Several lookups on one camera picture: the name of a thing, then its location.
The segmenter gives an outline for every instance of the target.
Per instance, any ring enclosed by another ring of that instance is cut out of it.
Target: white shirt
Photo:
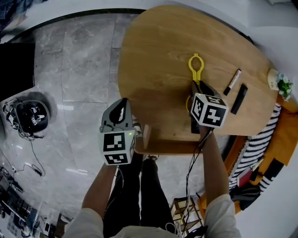
[[[235,207],[229,194],[213,200],[206,209],[206,238],[241,238],[236,228]],[[98,213],[83,208],[69,224],[63,238],[104,238],[103,222]],[[177,238],[177,235],[156,227],[127,226],[113,238]]]

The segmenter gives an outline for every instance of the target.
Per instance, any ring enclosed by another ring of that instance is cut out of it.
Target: person's arm
[[[200,126],[201,138],[209,128]],[[229,194],[228,174],[220,155],[214,134],[212,133],[203,146],[204,180],[207,205],[223,194]]]
[[[90,208],[103,218],[108,204],[116,166],[103,165],[83,200],[82,208]]]

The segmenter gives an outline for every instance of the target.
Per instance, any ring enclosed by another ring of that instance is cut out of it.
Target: power cord
[[[107,205],[106,210],[104,211],[104,213],[107,212],[108,208],[109,208],[109,207],[111,206],[111,204],[115,201],[116,197],[118,197],[118,196],[122,193],[122,190],[123,190],[123,188],[124,188],[124,176],[123,176],[123,172],[122,172],[122,170],[120,169],[120,166],[119,166],[119,165],[117,165],[117,168],[118,168],[118,170],[119,170],[119,172],[120,172],[120,174],[121,174],[121,177],[122,177],[122,188],[121,188],[119,194],[118,194],[117,196],[115,196],[115,197],[113,198],[113,200]]]
[[[17,173],[17,172],[24,171],[24,170],[25,170],[25,166],[28,166],[28,167],[31,168],[35,173],[37,173],[39,176],[44,177],[44,176],[46,175],[46,171],[44,170],[43,166],[41,165],[41,163],[39,162],[38,158],[36,157],[36,154],[35,154],[35,152],[34,152],[33,144],[32,144],[32,141],[31,141],[31,140],[30,140],[30,143],[31,143],[32,152],[33,152],[33,154],[34,154],[34,156],[35,156],[37,162],[40,164],[40,166],[41,166],[41,168],[42,168],[42,170],[43,170],[43,173],[42,173],[42,171],[40,170],[40,168],[38,168],[38,167],[37,167],[36,165],[34,165],[34,164],[32,164],[31,166],[29,166],[29,165],[27,165],[27,164],[24,164],[23,169],[21,169],[21,170],[16,170],[16,171],[15,171],[15,170],[13,169],[13,166],[12,166],[11,163],[9,162],[8,158],[7,158],[7,157],[5,156],[5,154],[3,153],[3,151],[2,151],[1,149],[0,149],[0,151],[1,151],[2,155],[3,155],[3,157],[4,157],[4,158],[7,160],[7,162],[9,163],[9,166],[11,167],[12,171],[14,172],[14,174]]]
[[[206,142],[206,139],[211,135],[211,133],[213,132],[214,128],[209,128],[208,132],[206,133],[206,135],[204,136],[204,138],[199,142],[199,144],[197,145],[197,147],[194,149],[194,152],[193,152],[193,156],[190,160],[190,166],[189,166],[189,171],[188,171],[188,174],[186,175],[186,197],[187,197],[187,201],[186,201],[186,209],[183,213],[183,217],[181,218],[181,221],[183,220],[184,216],[186,215],[185,212],[187,212],[187,218],[185,220],[185,226],[184,226],[184,229],[183,229],[183,232],[182,232],[182,235],[184,234],[185,232],[185,229],[186,229],[186,226],[187,226],[187,221],[190,217],[190,212],[189,212],[189,205],[190,205],[190,192],[189,192],[189,189],[188,189],[188,181],[189,181],[189,176],[190,176],[190,172],[192,170],[192,167],[193,165],[195,164],[196,162],[196,159],[198,158],[205,142]]]

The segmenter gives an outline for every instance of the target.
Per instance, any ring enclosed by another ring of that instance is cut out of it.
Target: wooden table
[[[269,88],[272,63],[253,44],[221,22],[181,6],[159,6],[140,14],[126,31],[120,55],[118,84],[130,99],[132,113],[152,127],[147,150],[188,154],[199,135],[190,132],[185,101],[192,74],[188,60],[198,53],[205,63],[202,80],[217,90],[230,109],[242,83],[248,92],[237,113],[229,113],[220,135],[259,133],[268,123],[277,91]],[[223,92],[237,69],[242,74],[228,96]]]

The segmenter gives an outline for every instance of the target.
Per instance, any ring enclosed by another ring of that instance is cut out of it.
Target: black remote control
[[[247,92],[247,86],[245,86],[244,84],[242,84],[241,87],[240,87],[239,93],[238,93],[238,95],[236,97],[236,100],[234,102],[234,105],[233,105],[233,107],[231,109],[231,113],[233,113],[235,115],[237,114],[238,109],[241,106],[242,101],[243,101],[243,99],[244,99],[244,97],[246,95],[246,92]]]

